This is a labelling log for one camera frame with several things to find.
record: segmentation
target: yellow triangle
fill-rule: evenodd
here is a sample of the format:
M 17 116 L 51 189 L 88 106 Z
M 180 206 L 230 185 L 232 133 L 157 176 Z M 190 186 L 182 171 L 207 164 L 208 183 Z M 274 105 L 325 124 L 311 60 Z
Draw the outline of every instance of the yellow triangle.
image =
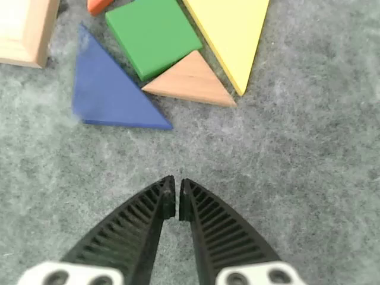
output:
M 197 50 L 145 85 L 142 90 L 195 102 L 236 106 L 231 95 Z
M 240 96 L 243 96 L 269 0 L 183 0 Z

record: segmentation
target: yellow wooden piece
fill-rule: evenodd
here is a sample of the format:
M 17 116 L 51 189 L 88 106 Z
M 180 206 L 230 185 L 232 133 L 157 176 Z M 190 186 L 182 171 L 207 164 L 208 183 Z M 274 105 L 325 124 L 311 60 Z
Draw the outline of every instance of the yellow wooden piece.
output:
M 183 0 L 228 78 L 243 96 L 269 0 Z
M 41 68 L 59 0 L 0 0 L 0 63 Z
M 220 106 L 236 106 L 201 54 L 195 50 L 142 90 L 159 95 Z

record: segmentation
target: screw hole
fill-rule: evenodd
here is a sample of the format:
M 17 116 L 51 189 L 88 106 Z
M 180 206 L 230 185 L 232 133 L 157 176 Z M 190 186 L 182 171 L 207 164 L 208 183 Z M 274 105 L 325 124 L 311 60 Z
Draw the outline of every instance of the screw hole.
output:
M 227 277 L 227 285 L 249 285 L 247 278 L 240 273 L 232 273 Z
M 69 274 L 66 271 L 56 271 L 46 278 L 43 285 L 65 285 L 68 278 Z
M 93 280 L 90 285 L 112 285 L 112 284 L 113 282 L 111 278 L 107 276 L 101 276 Z
M 289 275 L 282 270 L 272 270 L 269 273 L 269 278 L 274 284 L 290 284 L 292 281 Z

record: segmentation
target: green square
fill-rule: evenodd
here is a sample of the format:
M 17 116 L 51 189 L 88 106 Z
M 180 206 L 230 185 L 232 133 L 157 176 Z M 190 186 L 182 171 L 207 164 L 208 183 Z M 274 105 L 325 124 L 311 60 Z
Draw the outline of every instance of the green square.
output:
M 106 21 L 143 81 L 202 48 L 176 0 L 136 0 L 107 12 Z

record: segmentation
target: triangle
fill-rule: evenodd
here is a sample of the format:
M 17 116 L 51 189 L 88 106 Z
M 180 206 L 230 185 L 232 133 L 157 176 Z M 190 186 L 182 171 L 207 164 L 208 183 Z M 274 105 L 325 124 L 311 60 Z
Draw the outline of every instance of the triangle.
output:
M 92 16 L 99 15 L 113 0 L 87 0 L 87 10 Z
M 231 95 L 197 50 L 145 85 L 142 90 L 201 103 L 236 106 Z
M 173 128 L 82 24 L 72 109 L 87 124 Z
M 269 0 L 183 2 L 237 93 L 243 96 Z

